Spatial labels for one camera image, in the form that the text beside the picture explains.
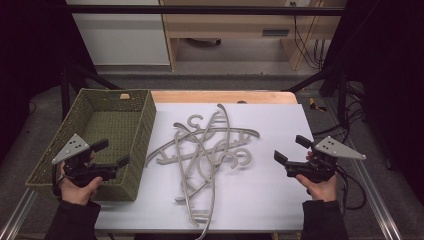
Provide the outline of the white table cover sheet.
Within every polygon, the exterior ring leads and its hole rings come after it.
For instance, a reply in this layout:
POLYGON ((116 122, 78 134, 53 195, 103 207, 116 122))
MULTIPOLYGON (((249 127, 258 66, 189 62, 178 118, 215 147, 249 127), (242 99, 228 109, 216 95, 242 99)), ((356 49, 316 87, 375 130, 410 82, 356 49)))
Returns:
POLYGON ((302 161, 305 148, 298 135, 311 131, 299 104, 229 104, 230 124, 254 129, 259 137, 247 144, 252 154, 248 165, 234 166, 226 160, 219 167, 216 186, 207 187, 193 199, 196 210, 213 212, 209 226, 194 226, 181 196, 179 167, 151 161, 142 173, 139 193, 133 202, 105 202, 96 227, 111 232, 282 232, 299 230, 302 203, 308 199, 303 186, 289 178, 274 159, 281 152, 302 161))

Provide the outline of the light wooden desk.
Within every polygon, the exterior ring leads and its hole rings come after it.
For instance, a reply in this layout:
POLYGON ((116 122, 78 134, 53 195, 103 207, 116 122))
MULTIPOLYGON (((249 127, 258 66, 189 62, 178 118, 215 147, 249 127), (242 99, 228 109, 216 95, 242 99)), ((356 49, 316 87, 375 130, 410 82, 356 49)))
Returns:
MULTIPOLYGON (((347 0, 158 0, 162 6, 252 6, 343 8, 347 0)), ((306 45, 332 40, 338 16, 197 15, 164 14, 166 36, 178 39, 275 38, 279 40, 292 70, 311 54, 306 45), (289 29, 287 37, 263 37, 263 29, 289 29)))

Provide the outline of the person's right hand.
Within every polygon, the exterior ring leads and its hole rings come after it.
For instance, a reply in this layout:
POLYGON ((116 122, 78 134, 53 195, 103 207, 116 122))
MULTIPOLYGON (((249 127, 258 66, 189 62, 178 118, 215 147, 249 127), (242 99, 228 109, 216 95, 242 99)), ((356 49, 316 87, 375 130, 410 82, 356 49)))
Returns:
POLYGON ((337 176, 333 175, 328 181, 314 183, 305 176, 298 174, 296 180, 303 185, 310 193, 313 200, 324 202, 335 201, 337 199, 337 176))

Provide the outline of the black curtain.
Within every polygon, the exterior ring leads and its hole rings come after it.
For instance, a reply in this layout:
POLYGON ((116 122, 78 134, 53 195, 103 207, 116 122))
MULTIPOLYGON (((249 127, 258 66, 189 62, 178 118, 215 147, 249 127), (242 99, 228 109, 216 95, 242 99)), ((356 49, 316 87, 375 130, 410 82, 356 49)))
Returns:
POLYGON ((0 0, 0 163, 31 98, 60 84, 66 65, 96 71, 67 0, 0 0))
POLYGON ((424 0, 347 0, 326 57, 365 87, 388 158, 424 205, 424 0))

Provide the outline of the aluminium rail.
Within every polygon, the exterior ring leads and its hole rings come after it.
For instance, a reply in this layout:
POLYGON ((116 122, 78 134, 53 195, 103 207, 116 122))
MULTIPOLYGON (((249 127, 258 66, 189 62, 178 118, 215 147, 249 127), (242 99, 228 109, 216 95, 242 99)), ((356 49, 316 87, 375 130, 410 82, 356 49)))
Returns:
POLYGON ((374 217, 386 240, 403 240, 401 233, 393 220, 386 203, 384 202, 375 182, 366 169, 363 160, 350 160, 358 180, 361 182, 367 197, 368 206, 371 208, 374 217))
POLYGON ((0 240, 15 240, 36 198, 37 193, 27 188, 12 215, 0 230, 0 240))

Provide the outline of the black curved object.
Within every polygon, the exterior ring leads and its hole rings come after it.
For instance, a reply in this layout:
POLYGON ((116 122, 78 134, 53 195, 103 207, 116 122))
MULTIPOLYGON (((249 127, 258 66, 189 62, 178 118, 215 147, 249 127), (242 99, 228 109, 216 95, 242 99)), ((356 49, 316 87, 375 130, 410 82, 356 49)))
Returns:
POLYGON ((187 43, 194 46, 202 46, 202 47, 214 47, 219 46, 222 42, 221 39, 194 39, 194 38, 186 38, 187 43))

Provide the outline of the black metal stand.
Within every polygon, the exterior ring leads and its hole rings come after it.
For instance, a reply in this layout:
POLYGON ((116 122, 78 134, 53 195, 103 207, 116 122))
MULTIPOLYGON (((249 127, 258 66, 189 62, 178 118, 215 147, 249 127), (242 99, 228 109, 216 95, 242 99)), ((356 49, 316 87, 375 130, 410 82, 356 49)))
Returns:
POLYGON ((121 87, 100 77, 97 73, 90 72, 80 65, 65 65, 60 75, 62 119, 65 119, 71 108, 69 86, 72 85, 75 91, 79 92, 81 88, 87 87, 87 83, 85 82, 86 78, 95 81, 106 89, 121 90, 121 87))
POLYGON ((288 89, 284 89, 284 92, 296 93, 303 88, 323 80, 324 83, 319 89, 319 93, 323 97, 331 96, 335 91, 337 95, 337 120, 343 128, 348 127, 348 118, 346 114, 346 96, 347 96, 347 74, 342 67, 330 65, 329 67, 320 70, 318 73, 308 77, 306 80, 295 84, 288 89))

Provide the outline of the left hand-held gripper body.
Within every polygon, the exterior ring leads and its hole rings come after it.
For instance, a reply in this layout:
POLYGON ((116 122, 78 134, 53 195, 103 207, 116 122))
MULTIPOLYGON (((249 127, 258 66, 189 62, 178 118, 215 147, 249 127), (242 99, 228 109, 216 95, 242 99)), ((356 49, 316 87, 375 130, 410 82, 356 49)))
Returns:
POLYGON ((63 163, 65 176, 78 187, 85 187, 95 177, 101 177, 104 181, 117 177, 116 163, 93 162, 92 154, 96 152, 91 150, 91 145, 78 134, 74 134, 51 161, 53 165, 63 163))

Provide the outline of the person's left hand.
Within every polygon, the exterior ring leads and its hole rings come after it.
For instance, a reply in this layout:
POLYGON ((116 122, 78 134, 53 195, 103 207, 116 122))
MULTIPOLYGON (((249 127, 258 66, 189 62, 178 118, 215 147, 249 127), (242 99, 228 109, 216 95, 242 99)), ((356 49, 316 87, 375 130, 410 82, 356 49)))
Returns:
POLYGON ((78 187, 67 177, 64 177, 59 184, 62 199, 71 204, 86 206, 97 193, 102 181, 101 177, 95 177, 85 187, 78 187))

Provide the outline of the black horizontal frame bar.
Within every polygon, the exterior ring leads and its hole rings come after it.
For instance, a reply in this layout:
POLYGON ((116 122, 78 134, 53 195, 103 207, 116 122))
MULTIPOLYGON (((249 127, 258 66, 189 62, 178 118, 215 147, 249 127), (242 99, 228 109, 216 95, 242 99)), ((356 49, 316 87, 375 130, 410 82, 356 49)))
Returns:
POLYGON ((343 8, 249 6, 66 5, 71 13, 343 16, 343 8))

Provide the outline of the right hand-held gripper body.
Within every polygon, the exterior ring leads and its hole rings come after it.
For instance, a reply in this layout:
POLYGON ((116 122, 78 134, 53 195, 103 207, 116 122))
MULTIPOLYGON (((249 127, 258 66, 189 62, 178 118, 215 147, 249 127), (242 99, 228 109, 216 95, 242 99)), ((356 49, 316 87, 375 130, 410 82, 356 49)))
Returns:
POLYGON ((336 172, 337 159, 365 160, 366 156, 328 136, 320 142, 312 142, 308 148, 313 159, 308 162, 287 161, 285 169, 288 177, 301 174, 314 183, 328 181, 336 172))

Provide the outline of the yellow and black tape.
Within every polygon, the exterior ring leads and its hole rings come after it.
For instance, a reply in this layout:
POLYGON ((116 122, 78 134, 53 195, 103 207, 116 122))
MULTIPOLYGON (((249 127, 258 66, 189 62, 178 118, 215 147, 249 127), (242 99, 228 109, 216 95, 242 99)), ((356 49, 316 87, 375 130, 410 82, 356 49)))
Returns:
POLYGON ((327 111, 326 106, 320 105, 319 101, 316 100, 315 98, 312 98, 312 97, 309 98, 309 107, 313 110, 318 110, 318 111, 321 111, 321 112, 327 111))

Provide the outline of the green woven basket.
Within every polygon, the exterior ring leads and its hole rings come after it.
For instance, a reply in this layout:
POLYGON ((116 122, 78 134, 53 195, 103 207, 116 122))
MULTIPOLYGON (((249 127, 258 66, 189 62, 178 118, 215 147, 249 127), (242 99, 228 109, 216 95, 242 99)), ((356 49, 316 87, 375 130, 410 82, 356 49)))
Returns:
POLYGON ((97 201, 134 201, 138 196, 156 107, 152 93, 143 89, 82 89, 52 141, 26 181, 26 186, 52 198, 52 160, 73 135, 88 144, 106 139, 109 146, 95 154, 96 163, 114 163, 123 156, 129 164, 106 181, 97 201))

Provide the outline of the white cabinet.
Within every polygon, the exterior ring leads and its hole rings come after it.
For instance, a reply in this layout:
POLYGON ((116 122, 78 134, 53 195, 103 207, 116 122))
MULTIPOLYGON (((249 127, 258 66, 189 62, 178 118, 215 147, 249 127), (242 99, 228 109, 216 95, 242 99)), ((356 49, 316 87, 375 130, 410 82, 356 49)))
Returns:
POLYGON ((169 65, 160 14, 74 14, 96 66, 169 65))

